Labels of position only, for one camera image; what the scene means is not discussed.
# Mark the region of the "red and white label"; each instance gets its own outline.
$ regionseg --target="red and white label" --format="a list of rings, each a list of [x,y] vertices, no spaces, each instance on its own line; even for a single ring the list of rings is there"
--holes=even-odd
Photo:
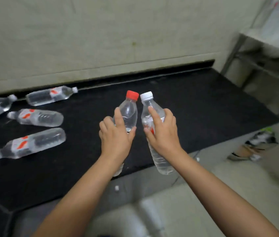
[[[33,112],[35,112],[34,109],[23,109],[23,111],[20,112],[18,118],[19,119],[29,119]]]
[[[28,136],[21,137],[21,138],[18,138],[18,139],[14,139],[12,141],[11,151],[14,152],[14,153],[19,151],[19,150],[23,150],[23,149],[27,149],[27,148],[29,148]]]
[[[150,131],[155,134],[155,125],[152,116],[147,116],[143,119],[144,128],[150,129]]]
[[[54,96],[58,96],[62,94],[62,87],[55,87],[50,89],[50,96],[53,98]]]

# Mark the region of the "person's left hand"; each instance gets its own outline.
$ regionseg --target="person's left hand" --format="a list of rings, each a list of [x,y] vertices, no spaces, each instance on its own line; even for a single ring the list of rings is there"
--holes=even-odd
[[[110,116],[99,123],[101,156],[117,163],[117,167],[119,167],[130,152],[136,127],[133,127],[129,134],[127,133],[119,107],[114,110],[114,118],[116,125]]]

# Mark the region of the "red bottle cap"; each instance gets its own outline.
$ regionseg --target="red bottle cap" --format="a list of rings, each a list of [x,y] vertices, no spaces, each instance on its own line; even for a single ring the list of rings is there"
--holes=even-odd
[[[139,94],[135,91],[127,91],[126,98],[137,101],[137,99],[139,98]]]

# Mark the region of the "forearm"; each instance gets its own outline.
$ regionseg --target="forearm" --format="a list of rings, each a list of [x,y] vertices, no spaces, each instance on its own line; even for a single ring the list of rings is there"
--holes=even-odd
[[[46,217],[33,237],[80,237],[116,171],[115,165],[101,156]]]
[[[227,237],[279,237],[279,231],[259,211],[187,153],[182,151],[169,162]]]

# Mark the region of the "person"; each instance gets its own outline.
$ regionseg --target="person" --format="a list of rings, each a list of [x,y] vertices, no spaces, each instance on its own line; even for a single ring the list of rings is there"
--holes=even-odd
[[[227,237],[279,237],[279,231],[258,210],[193,160],[182,148],[177,134],[176,118],[165,109],[161,121],[148,108],[155,135],[144,129],[153,148],[185,179],[211,218]],[[128,156],[135,137],[134,127],[127,134],[119,108],[100,122],[101,155],[94,165],[63,197],[44,219],[33,237],[80,237],[110,179]]]

